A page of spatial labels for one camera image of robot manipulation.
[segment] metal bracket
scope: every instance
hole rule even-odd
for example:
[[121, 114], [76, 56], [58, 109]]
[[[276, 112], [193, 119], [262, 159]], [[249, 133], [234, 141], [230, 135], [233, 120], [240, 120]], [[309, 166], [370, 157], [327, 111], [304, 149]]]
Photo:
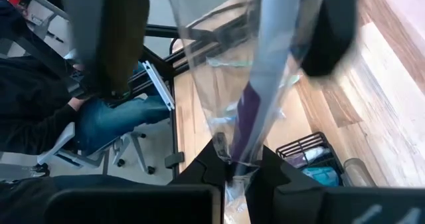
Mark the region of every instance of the metal bracket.
[[174, 99], [171, 96], [170, 91], [168, 90], [161, 76], [159, 75], [157, 69], [148, 61], [143, 62], [142, 65], [145, 68], [146, 73], [152, 80], [153, 85], [155, 85], [155, 88], [158, 90], [158, 93], [161, 96], [162, 100], [167, 105], [168, 110], [171, 111], [175, 109]]
[[176, 154], [171, 154], [165, 158], [165, 167], [168, 169], [172, 169], [173, 167], [179, 165], [185, 161], [185, 153], [178, 152]]

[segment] gray office chair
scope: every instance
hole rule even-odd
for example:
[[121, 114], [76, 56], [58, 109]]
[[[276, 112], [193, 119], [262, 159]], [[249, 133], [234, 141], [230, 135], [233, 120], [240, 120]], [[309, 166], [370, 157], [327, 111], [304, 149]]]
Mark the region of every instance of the gray office chair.
[[98, 168], [102, 163], [102, 160], [104, 159], [106, 151], [112, 148], [114, 151], [113, 164], [120, 167], [125, 164], [123, 159], [121, 159], [122, 154], [125, 152], [127, 147], [132, 144], [134, 145], [134, 148], [136, 150], [140, 168], [148, 174], [155, 173], [154, 167], [146, 165], [143, 153], [141, 152], [139, 137], [146, 138], [146, 135], [144, 134], [139, 134], [137, 132], [129, 132], [127, 134], [124, 134], [122, 137], [119, 137], [113, 140], [112, 142], [106, 144], [98, 151], [94, 152], [89, 156], [74, 153], [63, 148], [64, 145], [68, 141], [70, 141], [74, 136], [75, 123], [71, 122], [67, 125], [67, 127], [65, 127], [64, 131], [57, 139], [54, 147], [51, 150], [37, 156], [37, 163], [42, 165], [55, 158], [74, 168], [81, 168], [83, 166], [89, 168]]

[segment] jeans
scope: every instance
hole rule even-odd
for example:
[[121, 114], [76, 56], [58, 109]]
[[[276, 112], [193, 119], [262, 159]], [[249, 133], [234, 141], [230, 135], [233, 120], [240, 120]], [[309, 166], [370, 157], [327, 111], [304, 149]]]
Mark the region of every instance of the jeans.
[[168, 117], [169, 110], [160, 96], [135, 98], [116, 108], [93, 98], [78, 113], [74, 144], [88, 156], [140, 124], [154, 124]]

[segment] plastic bag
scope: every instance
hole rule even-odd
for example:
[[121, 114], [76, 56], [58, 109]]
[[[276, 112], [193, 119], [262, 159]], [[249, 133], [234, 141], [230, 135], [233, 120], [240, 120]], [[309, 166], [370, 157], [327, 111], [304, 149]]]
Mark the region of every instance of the plastic bag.
[[239, 164], [234, 177], [244, 189], [309, 48], [321, 1], [170, 0], [210, 131], [226, 137], [226, 145], [214, 143], [217, 155]]

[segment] wooden table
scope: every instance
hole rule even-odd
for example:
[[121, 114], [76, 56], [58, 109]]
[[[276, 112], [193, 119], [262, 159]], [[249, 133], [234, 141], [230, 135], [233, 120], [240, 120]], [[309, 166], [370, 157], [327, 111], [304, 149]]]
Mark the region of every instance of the wooden table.
[[[241, 0], [229, 0], [217, 9], [237, 2]], [[420, 47], [425, 41], [412, 35], [418, 30], [406, 25], [408, 21], [386, 0], [359, 0], [359, 7], [357, 42], [341, 61], [340, 71], [319, 82], [303, 76], [282, 102], [286, 118], [276, 120], [265, 144], [275, 150], [322, 131], [341, 162], [361, 158], [378, 185], [423, 186], [425, 57]], [[197, 27], [213, 30], [243, 12], [227, 11]], [[246, 58], [249, 47], [244, 43], [223, 55]], [[174, 46], [175, 51], [180, 48], [181, 43]], [[216, 82], [222, 90], [227, 78], [245, 72], [237, 69], [216, 73], [215, 81], [205, 76], [203, 81]], [[219, 98], [213, 90], [211, 96], [210, 102]], [[175, 101], [183, 171], [211, 139], [190, 71], [175, 78]]]

